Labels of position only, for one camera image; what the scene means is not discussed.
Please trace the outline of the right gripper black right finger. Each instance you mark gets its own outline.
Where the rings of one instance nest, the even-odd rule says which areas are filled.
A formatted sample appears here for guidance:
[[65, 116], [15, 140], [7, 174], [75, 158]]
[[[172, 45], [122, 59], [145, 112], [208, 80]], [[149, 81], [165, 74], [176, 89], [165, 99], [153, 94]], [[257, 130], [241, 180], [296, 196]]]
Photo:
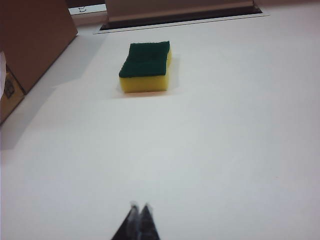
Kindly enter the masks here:
[[148, 203], [144, 205], [139, 215], [139, 239], [160, 240], [160, 236], [152, 215], [152, 209]]

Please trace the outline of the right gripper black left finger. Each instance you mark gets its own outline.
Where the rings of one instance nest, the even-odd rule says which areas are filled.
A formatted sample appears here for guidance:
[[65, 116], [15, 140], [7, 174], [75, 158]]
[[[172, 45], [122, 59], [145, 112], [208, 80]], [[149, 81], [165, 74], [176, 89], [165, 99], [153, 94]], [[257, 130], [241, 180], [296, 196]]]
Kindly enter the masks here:
[[122, 224], [111, 238], [112, 240], [137, 240], [139, 231], [139, 206], [137, 203], [130, 204], [130, 210]]

